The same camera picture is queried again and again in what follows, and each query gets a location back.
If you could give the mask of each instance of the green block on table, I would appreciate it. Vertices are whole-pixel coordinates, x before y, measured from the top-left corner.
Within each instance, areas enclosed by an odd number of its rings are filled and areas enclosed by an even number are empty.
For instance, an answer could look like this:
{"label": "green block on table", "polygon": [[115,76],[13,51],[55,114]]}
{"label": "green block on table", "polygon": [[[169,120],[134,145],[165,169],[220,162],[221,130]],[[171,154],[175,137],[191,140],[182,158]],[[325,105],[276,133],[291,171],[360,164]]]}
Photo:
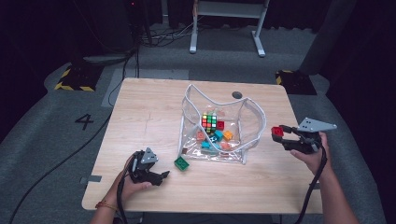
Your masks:
{"label": "green block on table", "polygon": [[189,164],[181,157],[177,158],[175,160],[175,166],[181,171],[185,171],[187,167],[189,167]]}

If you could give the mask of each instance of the table top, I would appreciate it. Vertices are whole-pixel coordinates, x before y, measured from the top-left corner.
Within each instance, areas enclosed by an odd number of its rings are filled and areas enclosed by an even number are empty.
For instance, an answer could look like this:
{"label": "table top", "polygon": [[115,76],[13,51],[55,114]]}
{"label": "table top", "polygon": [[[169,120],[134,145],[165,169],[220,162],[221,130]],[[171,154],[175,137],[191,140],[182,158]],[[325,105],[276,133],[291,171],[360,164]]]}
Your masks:
{"label": "table top", "polygon": [[[260,143],[247,153],[247,163],[187,160],[184,172],[177,159],[181,102],[193,84],[218,103],[235,101],[233,91],[255,101],[265,112],[266,128]],[[312,181],[306,165],[272,140],[271,128],[297,124],[282,86],[231,82],[206,82],[126,78],[108,123],[82,206],[92,210],[102,200],[137,150],[150,147],[159,161],[150,169],[170,171],[157,187],[139,191],[124,205],[127,211],[298,214]],[[319,190],[314,190],[306,213],[322,213]]]}

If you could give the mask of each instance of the bracelet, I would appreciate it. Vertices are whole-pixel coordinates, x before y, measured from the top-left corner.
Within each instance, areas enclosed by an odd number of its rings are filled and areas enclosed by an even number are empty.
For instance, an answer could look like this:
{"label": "bracelet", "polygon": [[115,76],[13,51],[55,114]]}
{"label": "bracelet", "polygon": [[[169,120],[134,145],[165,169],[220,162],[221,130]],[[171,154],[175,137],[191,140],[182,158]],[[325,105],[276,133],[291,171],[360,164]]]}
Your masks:
{"label": "bracelet", "polygon": [[118,207],[116,207],[116,206],[114,206],[114,205],[111,205],[111,204],[108,204],[108,203],[106,203],[106,201],[101,201],[101,202],[97,203],[96,206],[95,206],[95,208],[98,208],[98,207],[108,207],[108,208],[113,209],[113,210],[116,211],[116,212],[119,211],[119,208],[118,208]]}

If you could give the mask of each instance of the white desk frame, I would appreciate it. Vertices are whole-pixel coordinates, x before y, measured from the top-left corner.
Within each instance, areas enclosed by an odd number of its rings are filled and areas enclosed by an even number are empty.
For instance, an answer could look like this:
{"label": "white desk frame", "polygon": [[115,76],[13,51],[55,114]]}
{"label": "white desk frame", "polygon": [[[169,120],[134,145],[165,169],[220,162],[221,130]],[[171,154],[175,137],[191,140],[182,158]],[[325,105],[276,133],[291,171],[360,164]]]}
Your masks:
{"label": "white desk frame", "polygon": [[[265,56],[262,42],[260,41],[260,32],[262,31],[262,24],[264,22],[265,14],[270,0],[265,0],[264,4],[244,4],[244,3],[224,3],[224,2],[198,2],[198,15],[202,16],[222,16],[222,17],[239,17],[259,19],[257,30],[252,31],[254,43],[260,57]],[[191,35],[190,53],[197,51],[197,16],[193,17],[193,27]]]}

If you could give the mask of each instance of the clear plastic bag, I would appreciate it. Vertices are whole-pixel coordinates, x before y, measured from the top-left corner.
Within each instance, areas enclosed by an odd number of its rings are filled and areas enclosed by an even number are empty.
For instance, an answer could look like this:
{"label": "clear plastic bag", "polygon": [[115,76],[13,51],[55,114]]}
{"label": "clear plastic bag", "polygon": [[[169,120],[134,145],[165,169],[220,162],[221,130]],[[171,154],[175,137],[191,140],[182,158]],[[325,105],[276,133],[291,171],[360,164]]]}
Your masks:
{"label": "clear plastic bag", "polygon": [[178,156],[184,159],[245,164],[266,125],[264,111],[251,99],[219,104],[192,84],[182,109]]}

